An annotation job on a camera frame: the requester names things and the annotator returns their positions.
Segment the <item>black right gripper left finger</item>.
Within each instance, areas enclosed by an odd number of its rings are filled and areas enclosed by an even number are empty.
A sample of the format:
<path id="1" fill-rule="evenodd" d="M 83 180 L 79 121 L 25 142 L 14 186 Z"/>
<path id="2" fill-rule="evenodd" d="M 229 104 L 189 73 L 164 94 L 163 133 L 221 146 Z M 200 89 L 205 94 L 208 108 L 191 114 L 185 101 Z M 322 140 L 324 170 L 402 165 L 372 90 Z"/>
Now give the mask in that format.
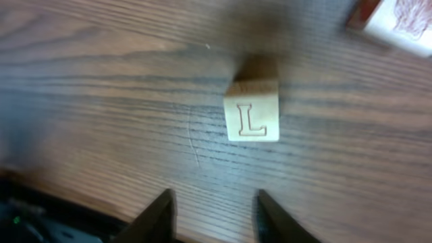
<path id="1" fill-rule="evenodd" d="M 164 190 L 113 243 L 172 243 L 176 241 L 176 202 L 172 189 Z"/>

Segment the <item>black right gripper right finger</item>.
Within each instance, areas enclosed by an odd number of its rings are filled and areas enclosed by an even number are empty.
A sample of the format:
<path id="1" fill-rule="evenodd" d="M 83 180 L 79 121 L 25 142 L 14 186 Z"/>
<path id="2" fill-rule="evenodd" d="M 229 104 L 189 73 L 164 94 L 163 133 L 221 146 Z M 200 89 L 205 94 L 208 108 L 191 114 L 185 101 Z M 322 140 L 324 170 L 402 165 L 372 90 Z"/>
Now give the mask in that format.
<path id="1" fill-rule="evenodd" d="M 254 229 L 260 243 L 320 243 L 265 190 L 254 198 Z"/>

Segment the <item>white plain letter block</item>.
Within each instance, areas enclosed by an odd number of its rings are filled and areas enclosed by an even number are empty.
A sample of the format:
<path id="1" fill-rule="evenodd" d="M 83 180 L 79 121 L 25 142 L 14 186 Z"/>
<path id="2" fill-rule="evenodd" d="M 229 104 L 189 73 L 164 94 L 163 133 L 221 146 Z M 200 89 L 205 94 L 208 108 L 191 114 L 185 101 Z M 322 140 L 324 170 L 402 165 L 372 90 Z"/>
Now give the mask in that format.
<path id="1" fill-rule="evenodd" d="M 223 98 L 228 140 L 279 140 L 278 88 L 276 80 L 239 81 L 229 86 Z"/>

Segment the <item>white shell number block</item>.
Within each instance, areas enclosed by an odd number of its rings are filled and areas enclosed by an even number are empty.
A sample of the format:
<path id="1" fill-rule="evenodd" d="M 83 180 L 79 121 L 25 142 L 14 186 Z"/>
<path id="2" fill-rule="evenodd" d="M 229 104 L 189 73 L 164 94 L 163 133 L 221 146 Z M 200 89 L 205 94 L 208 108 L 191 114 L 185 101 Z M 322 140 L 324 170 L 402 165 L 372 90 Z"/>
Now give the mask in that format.
<path id="1" fill-rule="evenodd" d="M 346 27 L 420 57 L 431 57 L 431 0 L 360 0 Z"/>

